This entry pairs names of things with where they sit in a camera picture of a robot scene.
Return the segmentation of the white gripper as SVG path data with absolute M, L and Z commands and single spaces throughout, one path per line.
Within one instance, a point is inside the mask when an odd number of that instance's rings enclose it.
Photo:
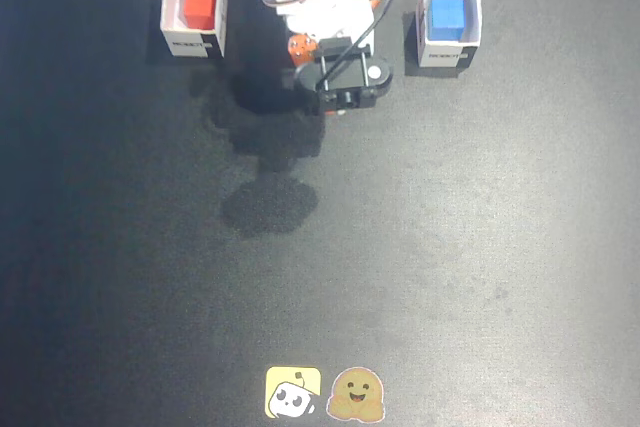
M 359 47 L 374 44 L 373 33 L 358 41 L 374 22 L 369 0 L 289 0 L 284 3 L 284 20 L 291 32 L 288 53 L 294 66 L 313 62 L 322 40 L 348 38 Z

